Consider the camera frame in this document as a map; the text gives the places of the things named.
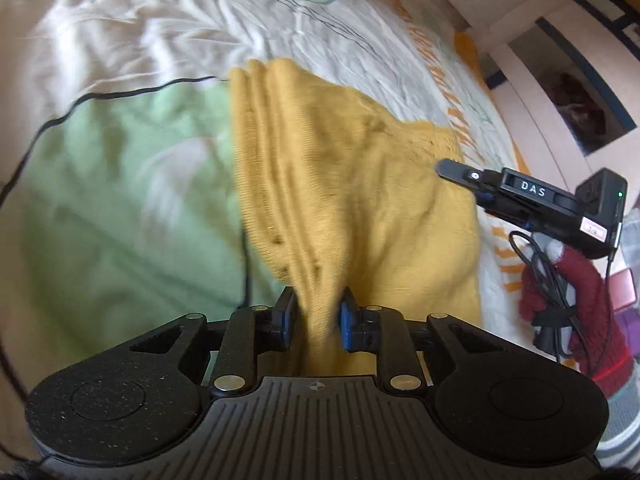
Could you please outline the right hand in red glove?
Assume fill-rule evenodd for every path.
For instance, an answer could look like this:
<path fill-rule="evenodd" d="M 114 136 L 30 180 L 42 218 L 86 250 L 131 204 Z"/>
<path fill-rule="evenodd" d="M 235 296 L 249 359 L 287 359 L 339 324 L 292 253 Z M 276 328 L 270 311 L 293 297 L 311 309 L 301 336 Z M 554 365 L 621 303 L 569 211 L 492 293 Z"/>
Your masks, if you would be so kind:
<path fill-rule="evenodd" d="M 579 332 L 570 338 L 570 353 L 582 374 L 589 376 L 612 398 L 634 374 L 634 359 L 613 318 L 605 281 L 583 254 L 558 240 L 544 252 L 554 270 L 576 292 Z"/>

